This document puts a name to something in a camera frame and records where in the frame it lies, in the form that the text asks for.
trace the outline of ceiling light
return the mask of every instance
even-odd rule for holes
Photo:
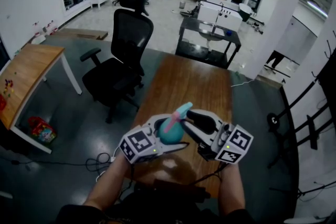
[[[325,13],[323,10],[321,10],[318,6],[314,5],[310,1],[307,1],[308,5],[311,6],[313,9],[317,10],[319,13],[321,13],[324,17],[328,18],[328,14]]]

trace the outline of wooden table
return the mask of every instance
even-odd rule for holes
[[[150,89],[133,122],[144,124],[152,115],[172,113],[180,105],[192,102],[192,109],[209,110],[231,122],[232,102],[227,70],[175,55],[167,55],[156,72]],[[155,179],[189,184],[218,168],[217,161],[207,162],[197,153],[197,144],[184,134],[190,145],[179,152],[136,164],[134,180],[153,184]],[[218,196],[219,179],[215,176],[200,182],[212,197]]]
[[[27,44],[0,75],[1,94],[7,99],[5,109],[0,112],[0,120],[8,130],[12,130],[30,144],[47,153],[51,153],[51,149],[22,132],[15,124],[31,94],[42,79],[46,80],[46,73],[59,59],[76,92],[82,93],[63,51],[62,47]],[[5,80],[12,80],[13,87],[8,88],[4,94]]]

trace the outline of chair armrest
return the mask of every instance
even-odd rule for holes
[[[87,53],[83,54],[81,57],[80,57],[80,61],[81,62],[84,62],[86,61],[87,59],[91,58],[92,56],[95,56],[97,53],[101,52],[101,49],[99,48],[94,48],[92,50],[89,50]]]

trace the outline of tiled floor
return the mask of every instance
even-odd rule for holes
[[[179,9],[180,1],[186,2],[185,11],[192,10],[196,5],[192,0],[150,0],[150,5],[146,6],[146,10],[149,13],[150,20],[154,23],[154,32],[147,48],[171,54],[175,53],[179,39],[179,29],[183,20],[183,17],[180,15],[181,10]],[[113,14],[118,8],[120,8],[119,4],[114,6],[112,1],[108,1],[101,6],[100,10],[97,7],[89,9],[66,24],[65,27],[108,31],[109,35],[105,38],[105,41],[111,41],[113,36]],[[229,70],[234,72],[240,72],[242,66],[252,57],[252,52],[258,47],[263,37],[260,33],[256,32],[254,28],[244,22],[242,22],[238,35],[242,47],[229,67]],[[184,37],[194,44],[206,47],[206,40],[198,33],[186,31]],[[212,41],[211,48],[224,52],[227,43],[227,41]],[[234,46],[231,46],[228,51],[228,56],[230,56],[233,51]],[[297,65],[288,59],[284,59],[277,66],[277,70],[289,76],[296,68]],[[271,70],[265,69],[260,72],[260,75],[279,83],[282,83],[282,80],[287,78],[280,73],[274,74]]]

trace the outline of white table leg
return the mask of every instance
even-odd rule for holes
[[[20,136],[21,138],[23,138],[24,140],[26,140],[28,143],[32,144],[33,146],[36,146],[37,148],[39,148],[40,150],[45,151],[46,153],[51,153],[51,149],[49,149],[46,146],[43,146],[42,144],[40,144],[38,141],[32,139],[29,135],[26,135],[24,132],[22,132],[20,129],[18,129],[16,126],[12,126],[12,128],[10,128],[10,130],[17,134],[18,136]]]
[[[75,79],[75,76],[70,69],[67,58],[65,58],[63,53],[61,55],[61,61],[62,61],[63,68],[65,70],[65,73],[68,75],[68,78],[71,81],[72,86],[74,87],[74,89],[76,90],[76,92],[78,94],[82,94],[82,90],[81,90],[80,86],[78,85],[78,82]]]

